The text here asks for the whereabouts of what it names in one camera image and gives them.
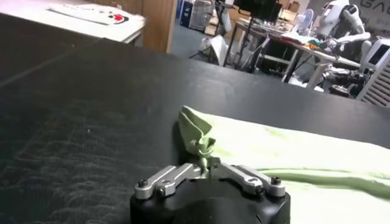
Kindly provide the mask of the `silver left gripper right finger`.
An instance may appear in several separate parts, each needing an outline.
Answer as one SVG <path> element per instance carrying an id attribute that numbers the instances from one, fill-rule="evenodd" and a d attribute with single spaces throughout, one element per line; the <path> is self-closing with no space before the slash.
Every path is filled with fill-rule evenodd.
<path id="1" fill-rule="evenodd" d="M 269 177 L 244 165 L 229 165 L 223 163 L 220 158 L 210 157 L 208 170 L 211 178 L 231 180 L 250 195 L 261 195 L 264 192 L 277 198 L 286 195 L 286 189 L 279 177 Z"/>

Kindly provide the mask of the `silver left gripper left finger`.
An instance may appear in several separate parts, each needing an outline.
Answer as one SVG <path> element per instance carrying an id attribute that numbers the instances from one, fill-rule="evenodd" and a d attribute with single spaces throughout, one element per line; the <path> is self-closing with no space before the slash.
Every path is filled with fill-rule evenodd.
<path id="1" fill-rule="evenodd" d="M 134 187 L 135 198 L 148 200 L 154 194 L 166 198 L 175 194 L 177 186 L 184 180 L 195 179 L 202 175 L 202 169 L 195 164 L 167 166 L 149 178 L 141 179 Z"/>

